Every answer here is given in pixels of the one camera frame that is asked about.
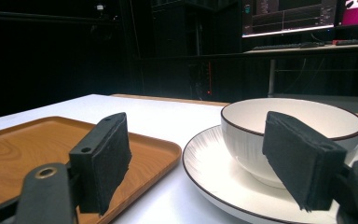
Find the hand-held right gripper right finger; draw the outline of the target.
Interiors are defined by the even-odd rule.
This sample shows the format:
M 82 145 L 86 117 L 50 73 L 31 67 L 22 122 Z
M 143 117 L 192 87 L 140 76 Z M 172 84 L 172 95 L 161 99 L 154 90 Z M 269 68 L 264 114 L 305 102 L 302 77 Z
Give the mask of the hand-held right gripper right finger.
M 299 119 L 269 111 L 262 153 L 301 209 L 330 208 L 329 185 L 343 166 L 346 149 Z

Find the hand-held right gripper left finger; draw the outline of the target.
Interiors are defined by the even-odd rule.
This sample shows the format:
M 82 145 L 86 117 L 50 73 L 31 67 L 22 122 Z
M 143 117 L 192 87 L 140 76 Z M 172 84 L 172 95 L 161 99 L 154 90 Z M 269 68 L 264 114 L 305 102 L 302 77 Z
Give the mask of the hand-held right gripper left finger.
M 104 215 L 131 162 L 127 115 L 100 120 L 69 152 L 71 171 L 81 179 L 81 213 Z

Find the white bowl with dark rim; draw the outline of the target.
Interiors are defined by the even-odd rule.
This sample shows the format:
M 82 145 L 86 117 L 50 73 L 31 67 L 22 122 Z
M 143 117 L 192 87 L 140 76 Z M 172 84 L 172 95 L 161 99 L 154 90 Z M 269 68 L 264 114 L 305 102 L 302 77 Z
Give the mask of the white bowl with dark rim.
M 347 164 L 357 153 L 358 115 L 343 108 L 289 98 L 257 98 L 226 105 L 221 110 L 221 130 L 227 151 L 241 168 L 263 184 L 283 187 L 262 153 L 269 112 L 305 124 L 344 147 Z

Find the wooden tray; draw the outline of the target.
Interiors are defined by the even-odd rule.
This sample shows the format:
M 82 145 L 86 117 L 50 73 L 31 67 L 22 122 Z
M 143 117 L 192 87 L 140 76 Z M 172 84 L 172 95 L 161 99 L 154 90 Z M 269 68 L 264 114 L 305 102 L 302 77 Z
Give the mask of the wooden tray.
M 69 161 L 69 151 L 93 128 L 87 122 L 49 117 L 0 130 L 0 203 L 21 193 L 24 177 L 46 163 Z M 130 133 L 131 163 L 109 210 L 79 214 L 80 224 L 109 224 L 180 160 L 175 143 Z

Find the white plate with dark rim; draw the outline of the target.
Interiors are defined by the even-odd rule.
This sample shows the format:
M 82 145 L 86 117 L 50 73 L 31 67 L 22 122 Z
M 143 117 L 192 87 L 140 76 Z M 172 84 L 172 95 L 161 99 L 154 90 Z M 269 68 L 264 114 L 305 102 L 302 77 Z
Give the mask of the white plate with dark rim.
M 287 190 L 263 184 L 241 168 L 228 153 L 218 126 L 195 135 L 182 162 L 202 196 L 250 224 L 337 224 L 337 203 L 328 211 L 301 210 Z

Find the desk with metal leg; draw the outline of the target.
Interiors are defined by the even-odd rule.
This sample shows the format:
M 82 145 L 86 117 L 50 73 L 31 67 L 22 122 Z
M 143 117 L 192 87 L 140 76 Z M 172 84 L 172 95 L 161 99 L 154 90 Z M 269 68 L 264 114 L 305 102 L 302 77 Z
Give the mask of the desk with metal leg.
M 344 55 L 358 55 L 358 45 L 336 46 L 327 45 L 319 48 L 309 49 L 265 49 L 265 50 L 249 50 L 241 53 L 242 57 L 264 58 L 269 60 L 269 80 L 268 80 L 268 97 L 275 95 L 275 68 L 277 60 L 280 58 L 300 57 L 334 57 Z

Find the computer monitor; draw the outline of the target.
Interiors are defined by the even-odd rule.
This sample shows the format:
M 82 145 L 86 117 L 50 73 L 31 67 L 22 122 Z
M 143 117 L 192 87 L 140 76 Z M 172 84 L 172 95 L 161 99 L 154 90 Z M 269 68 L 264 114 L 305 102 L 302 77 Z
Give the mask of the computer monitor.
M 328 29 L 337 0 L 242 0 L 242 37 Z

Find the metal stand bar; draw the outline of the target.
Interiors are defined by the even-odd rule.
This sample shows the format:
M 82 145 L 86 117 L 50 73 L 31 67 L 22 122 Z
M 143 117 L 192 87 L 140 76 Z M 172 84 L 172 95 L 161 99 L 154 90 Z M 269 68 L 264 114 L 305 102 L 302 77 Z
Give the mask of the metal stand bar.
M 14 20 L 14 21 L 76 21 L 76 22 L 108 22 L 113 23 L 116 20 L 109 20 L 104 18 L 80 18 L 80 17 L 67 17 L 56 15 L 42 15 L 42 14 L 29 14 L 18 12 L 5 12 L 0 11 L 0 20 Z

